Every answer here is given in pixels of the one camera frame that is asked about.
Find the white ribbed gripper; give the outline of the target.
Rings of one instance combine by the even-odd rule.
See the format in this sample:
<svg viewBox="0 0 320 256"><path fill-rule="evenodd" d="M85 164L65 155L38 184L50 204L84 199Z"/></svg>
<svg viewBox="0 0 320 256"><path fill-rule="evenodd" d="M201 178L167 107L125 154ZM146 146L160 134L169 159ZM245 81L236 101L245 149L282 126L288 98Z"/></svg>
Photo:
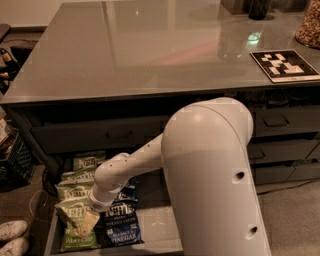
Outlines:
<svg viewBox="0 0 320 256"><path fill-rule="evenodd" d="M94 185L88 194L88 205L93 211L89 210L82 217L74 219L74 234L81 238L87 237L100 219L98 213L105 212L121 190L122 186L112 188Z"/></svg>

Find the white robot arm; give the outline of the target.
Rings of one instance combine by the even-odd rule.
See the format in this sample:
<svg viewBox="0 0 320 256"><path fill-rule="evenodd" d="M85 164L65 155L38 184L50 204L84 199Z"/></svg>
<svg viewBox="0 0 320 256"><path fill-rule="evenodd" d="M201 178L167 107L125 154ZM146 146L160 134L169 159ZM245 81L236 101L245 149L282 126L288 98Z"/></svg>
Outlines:
<svg viewBox="0 0 320 256"><path fill-rule="evenodd" d="M163 171L185 256L271 256L247 145L253 118L221 97L178 110L162 134L100 165L90 216L106 211L127 181Z"/></svg>

